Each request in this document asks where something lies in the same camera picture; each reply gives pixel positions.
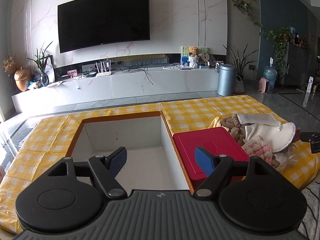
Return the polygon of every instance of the television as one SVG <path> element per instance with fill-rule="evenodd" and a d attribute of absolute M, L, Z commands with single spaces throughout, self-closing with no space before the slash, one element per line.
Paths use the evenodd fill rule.
<path fill-rule="evenodd" d="M 150 40 L 149 0 L 74 0 L 58 5 L 60 53 Z"/>

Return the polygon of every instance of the woven basket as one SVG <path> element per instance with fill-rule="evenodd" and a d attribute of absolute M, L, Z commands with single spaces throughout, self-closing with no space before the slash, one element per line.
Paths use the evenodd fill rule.
<path fill-rule="evenodd" d="M 241 94 L 243 92 L 244 92 L 243 81 L 242 81 L 241 77 L 239 75 L 237 75 L 235 93 Z"/>

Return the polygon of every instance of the trash can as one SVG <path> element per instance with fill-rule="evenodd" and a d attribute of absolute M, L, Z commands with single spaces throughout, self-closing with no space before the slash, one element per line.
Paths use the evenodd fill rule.
<path fill-rule="evenodd" d="M 218 68 L 218 89 L 217 93 L 221 96 L 231 96 L 235 92 L 237 67 L 221 64 Z"/>

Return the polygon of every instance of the red storage container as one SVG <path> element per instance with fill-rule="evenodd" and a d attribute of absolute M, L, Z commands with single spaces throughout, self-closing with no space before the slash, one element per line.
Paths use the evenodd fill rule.
<path fill-rule="evenodd" d="M 246 152 L 223 127 L 176 133 L 173 139 L 194 189 L 207 177 L 196 163 L 195 149 L 197 146 L 202 146 L 215 156 L 225 154 L 235 161 L 249 161 Z"/>

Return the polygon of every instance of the silver bolt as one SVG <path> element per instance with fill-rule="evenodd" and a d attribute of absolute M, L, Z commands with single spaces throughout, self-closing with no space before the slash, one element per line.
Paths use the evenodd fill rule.
<path fill-rule="evenodd" d="M 124 194 L 124 191 L 120 188 L 113 188 L 108 193 L 111 197 L 120 197 Z"/>
<path fill-rule="evenodd" d="M 212 191 L 207 188 L 202 188 L 202 189 L 197 190 L 196 194 L 199 197 L 209 197 L 212 194 Z"/>

